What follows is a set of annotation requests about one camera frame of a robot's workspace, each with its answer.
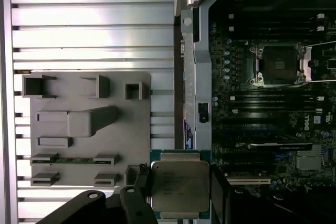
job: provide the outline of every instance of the pcie slot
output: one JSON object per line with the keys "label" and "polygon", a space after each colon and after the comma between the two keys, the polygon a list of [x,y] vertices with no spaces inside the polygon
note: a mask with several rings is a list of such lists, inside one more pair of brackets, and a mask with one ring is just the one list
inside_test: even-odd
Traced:
{"label": "pcie slot", "polygon": [[316,95],[266,95],[266,94],[248,94],[248,95],[236,95],[234,100],[230,100],[230,102],[235,101],[253,101],[253,100],[267,100],[267,101],[293,101],[293,100],[304,100],[304,101],[319,101],[319,97]]}
{"label": "pcie slot", "polygon": [[224,124],[274,124],[273,118],[234,118],[232,116],[223,119]]}
{"label": "pcie slot", "polygon": [[247,101],[229,101],[230,104],[234,104],[233,106],[274,106],[275,104],[279,104],[280,106],[286,107],[297,107],[297,106],[316,106],[323,105],[325,103],[321,103],[321,101],[314,100],[300,100],[300,101],[283,101],[283,100],[268,100],[265,101],[263,98],[258,99],[254,98],[253,100]]}
{"label": "pcie slot", "polygon": [[270,185],[271,178],[268,177],[226,177],[231,185]]}
{"label": "pcie slot", "polygon": [[232,107],[231,108],[232,114],[238,113],[238,112],[268,112],[268,113],[292,113],[292,112],[306,112],[306,113],[311,113],[311,112],[316,112],[316,109],[318,108],[311,108],[310,106],[307,107],[301,107],[301,108],[294,108],[290,109],[288,107],[282,107],[282,106],[269,106],[269,107],[248,107],[248,106],[237,106],[237,107]]}
{"label": "pcie slot", "polygon": [[263,95],[287,95],[287,94],[293,94],[297,96],[302,96],[302,95],[318,95],[321,96],[325,94],[324,91],[321,90],[305,90],[305,89],[296,89],[296,88],[269,88],[267,90],[260,90],[260,89],[255,89],[255,90],[248,90],[248,91],[235,91],[233,93],[230,93],[232,96],[240,96],[240,95],[253,95],[253,94],[263,94]]}
{"label": "pcie slot", "polygon": [[309,33],[309,34],[293,34],[293,33],[267,33],[267,34],[261,34],[258,32],[255,33],[240,33],[240,31],[235,31],[233,33],[233,36],[236,39],[240,39],[240,38],[244,38],[244,39],[269,39],[269,40],[273,40],[273,39],[295,39],[295,40],[306,40],[306,39],[310,39],[310,40],[315,40],[318,39],[318,36],[316,36],[316,33]]}

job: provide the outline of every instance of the screw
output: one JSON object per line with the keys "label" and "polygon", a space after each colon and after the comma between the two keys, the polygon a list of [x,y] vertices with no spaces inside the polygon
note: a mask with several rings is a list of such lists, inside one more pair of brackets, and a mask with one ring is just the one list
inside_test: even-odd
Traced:
{"label": "screw", "polygon": [[135,192],[135,190],[133,188],[128,188],[128,189],[126,189],[126,192],[133,193],[133,192]]}
{"label": "screw", "polygon": [[184,55],[185,53],[185,45],[184,42],[181,42],[181,55]]}
{"label": "screw", "polygon": [[97,198],[98,197],[98,194],[89,194],[89,198],[91,199],[94,199],[94,198]]}

